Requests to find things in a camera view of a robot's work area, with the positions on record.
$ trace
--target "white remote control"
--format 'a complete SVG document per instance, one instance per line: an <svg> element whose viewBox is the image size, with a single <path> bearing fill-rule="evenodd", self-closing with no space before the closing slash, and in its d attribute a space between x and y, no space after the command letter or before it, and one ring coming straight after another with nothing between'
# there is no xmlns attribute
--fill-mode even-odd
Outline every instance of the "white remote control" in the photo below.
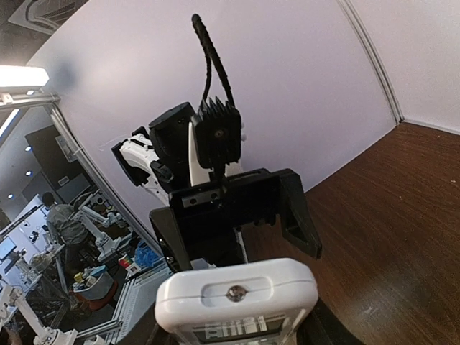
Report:
<svg viewBox="0 0 460 345"><path fill-rule="evenodd" d="M318 300L310 269L272 259L179 272L157 291L155 317L187 345L282 345Z"/></svg>

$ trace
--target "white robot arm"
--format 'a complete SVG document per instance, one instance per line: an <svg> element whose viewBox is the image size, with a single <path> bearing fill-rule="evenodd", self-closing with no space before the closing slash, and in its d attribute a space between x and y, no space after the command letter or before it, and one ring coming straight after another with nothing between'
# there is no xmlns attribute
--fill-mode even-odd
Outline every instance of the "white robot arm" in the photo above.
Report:
<svg viewBox="0 0 460 345"><path fill-rule="evenodd" d="M72 345L75 342L78 334L76 330L63 333L59 329L44 327L37 314L30 308L22 292L11 285L6 285L0 295L1 327L8 321L10 315L8 307L17 307L37 334L34 345Z"/></svg>
<svg viewBox="0 0 460 345"><path fill-rule="evenodd" d="M119 223L123 221L120 213L113 213L109 214L109 217L103 217L99 213L91 210L87 207L88 202L92 199L92 197L97 194L93 193L87 197L82 204L78 207L78 212L75 213L73 219L75 221L81 222L87 230L89 230L92 235L96 238L95 244L98 247L101 255L99 256L99 261L101 261L104 256L112 253L116 250L121 242L121 239L111 239L110 236L99 230L98 227L93 223L94 221L102 224L104 227L109 227L112 224Z"/></svg>
<svg viewBox="0 0 460 345"><path fill-rule="evenodd" d="M152 162L159 160L150 139L143 134L135 134L122 144L119 151L129 166L137 167L149 175L147 182L142 184L145 190L159 198L165 205L169 205L167 193L161 188L150 167Z"/></svg>

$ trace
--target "screw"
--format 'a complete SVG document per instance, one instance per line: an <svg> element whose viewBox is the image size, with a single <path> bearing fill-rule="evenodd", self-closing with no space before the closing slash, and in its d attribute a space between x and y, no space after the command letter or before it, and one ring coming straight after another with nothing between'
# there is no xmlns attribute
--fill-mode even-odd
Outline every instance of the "screw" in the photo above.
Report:
<svg viewBox="0 0 460 345"><path fill-rule="evenodd" d="M224 136L224 131L222 129L218 129L214 132L214 136L216 138L222 138Z"/></svg>
<svg viewBox="0 0 460 345"><path fill-rule="evenodd" d="M226 296L230 301L237 303L246 296L246 289L240 285L232 286Z"/></svg>

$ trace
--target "gray shirt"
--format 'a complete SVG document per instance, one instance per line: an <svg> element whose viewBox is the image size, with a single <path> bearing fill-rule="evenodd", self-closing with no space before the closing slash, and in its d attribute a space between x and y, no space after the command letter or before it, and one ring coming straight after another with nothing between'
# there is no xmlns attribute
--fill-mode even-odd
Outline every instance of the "gray shirt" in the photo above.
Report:
<svg viewBox="0 0 460 345"><path fill-rule="evenodd" d="M88 236L88 230L77 221L70 219L73 207L70 205L52 205L47 217L47 226L54 240L59 236L65 244L79 244Z"/></svg>

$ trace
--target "workbench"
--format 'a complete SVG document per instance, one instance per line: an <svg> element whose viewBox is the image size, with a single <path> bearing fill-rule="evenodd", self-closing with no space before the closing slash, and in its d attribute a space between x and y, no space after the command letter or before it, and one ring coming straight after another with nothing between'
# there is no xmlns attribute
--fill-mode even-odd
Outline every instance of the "workbench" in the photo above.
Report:
<svg viewBox="0 0 460 345"><path fill-rule="evenodd" d="M106 344L118 343L133 329L155 303L158 287L171 275L169 267L162 259L152 270L124 284L112 316L112 322L118 321L121 324L107 333Z"/></svg>
<svg viewBox="0 0 460 345"><path fill-rule="evenodd" d="M131 245L129 242L131 241L132 234L128 234L125 237L121 238L121 241L119 242L118 246L116 249L112 249L109 252L102 252L98 256L98 261L101 265L105 265L107 262L111 261L112 259L115 259L117 257L122 257L124 254L126 254L130 249Z"/></svg>
<svg viewBox="0 0 460 345"><path fill-rule="evenodd" d="M60 259L60 253L63 251L65 246L62 244L56 249L54 249L51 254L51 261L46 264L45 266L41 267L40 271L34 270L37 275L31 281L27 289L24 291L26 297L37 288L37 286L41 283L42 284L42 298L44 300L56 300L62 302L59 310L55 314L55 317L52 320L51 326L53 328L58 328L60 322L62 321L64 315L70 310L70 305L72 303L72 298L68 294L66 281L64 277L63 265ZM52 280L52 278L47 274L47 268L51 266L55 262L57 273L60 279L60 286L56 285L56 283ZM17 307L9 307L9 317L6 320L8 323L12 317L16 314Z"/></svg>

